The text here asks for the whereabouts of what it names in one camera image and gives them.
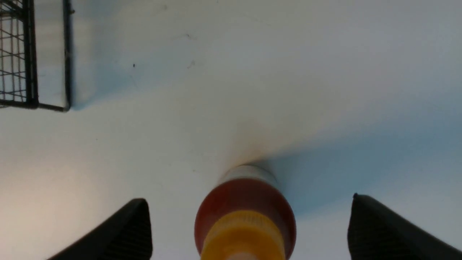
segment yellow bottle cap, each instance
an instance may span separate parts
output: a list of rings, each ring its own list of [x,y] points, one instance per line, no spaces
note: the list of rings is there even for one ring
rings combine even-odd
[[[284,240],[267,216],[239,210],[210,228],[201,260],[285,260]]]

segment bottle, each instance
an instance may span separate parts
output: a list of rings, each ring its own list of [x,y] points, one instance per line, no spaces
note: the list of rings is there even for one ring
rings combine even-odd
[[[227,172],[205,197],[194,235],[201,260],[288,260],[296,224],[275,177],[244,165]]]

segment metal wire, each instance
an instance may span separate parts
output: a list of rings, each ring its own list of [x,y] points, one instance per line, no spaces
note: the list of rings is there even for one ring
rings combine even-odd
[[[0,0],[0,100],[26,101],[23,0]]]

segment wire basket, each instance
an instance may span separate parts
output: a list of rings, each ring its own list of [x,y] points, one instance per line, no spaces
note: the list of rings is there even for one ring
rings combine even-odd
[[[71,98],[71,39],[69,0],[63,1],[65,95],[61,106],[41,104],[38,98],[33,0],[0,0],[0,107],[44,108],[66,112]]]

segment red bottle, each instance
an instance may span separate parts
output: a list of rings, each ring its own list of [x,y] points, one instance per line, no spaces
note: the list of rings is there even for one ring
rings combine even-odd
[[[296,225],[274,176],[239,166],[206,196],[194,233],[201,260],[288,260]]]

